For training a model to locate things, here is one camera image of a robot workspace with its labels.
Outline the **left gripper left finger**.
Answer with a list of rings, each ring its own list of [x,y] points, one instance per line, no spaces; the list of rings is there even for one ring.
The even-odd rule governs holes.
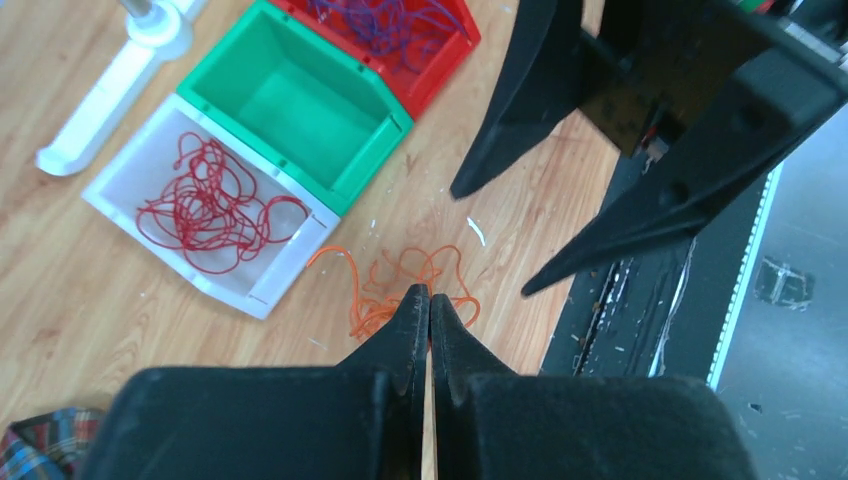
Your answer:
[[[119,391],[82,479],[417,479],[429,291],[334,366],[155,367]]]

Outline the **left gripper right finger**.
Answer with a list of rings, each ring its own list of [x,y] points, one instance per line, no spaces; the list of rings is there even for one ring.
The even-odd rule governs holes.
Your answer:
[[[733,419],[702,381],[523,376],[433,296],[441,479],[753,479]]]

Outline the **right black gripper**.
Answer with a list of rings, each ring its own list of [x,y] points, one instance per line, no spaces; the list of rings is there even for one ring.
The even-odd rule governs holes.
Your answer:
[[[847,73],[792,52],[780,25],[730,1],[521,1],[480,129],[451,186],[479,191],[577,106],[622,154],[677,134],[664,156],[522,287],[694,237],[847,102]]]

